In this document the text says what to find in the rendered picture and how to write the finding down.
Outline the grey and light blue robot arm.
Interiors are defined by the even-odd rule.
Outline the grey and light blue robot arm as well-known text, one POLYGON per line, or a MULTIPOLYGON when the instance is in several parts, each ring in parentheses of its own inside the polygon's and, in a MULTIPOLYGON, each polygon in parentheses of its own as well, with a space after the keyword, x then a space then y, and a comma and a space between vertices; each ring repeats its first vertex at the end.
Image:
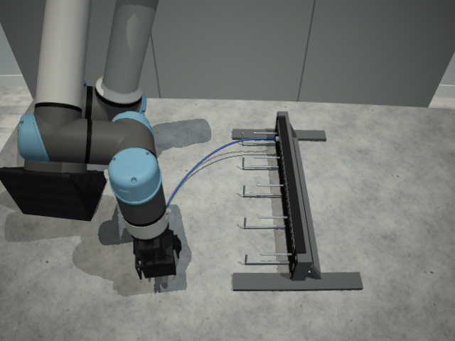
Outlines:
POLYGON ((92 87, 85 81, 92 0, 46 0, 35 109, 18 128, 25 170, 108 165, 126 228, 138 239, 159 236, 171 213, 139 85, 158 2, 116 0, 105 73, 92 87))

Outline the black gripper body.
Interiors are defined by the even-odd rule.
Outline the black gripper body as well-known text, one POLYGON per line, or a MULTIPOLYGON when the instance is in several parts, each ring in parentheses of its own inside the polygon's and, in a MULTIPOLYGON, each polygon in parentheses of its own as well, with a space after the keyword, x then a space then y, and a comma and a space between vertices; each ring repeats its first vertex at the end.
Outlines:
POLYGON ((173 230, 169 229, 169 223, 159 236, 152 239, 132 236, 135 240, 135 269, 140 280, 141 270, 145 278, 176 275, 172 236, 173 230))

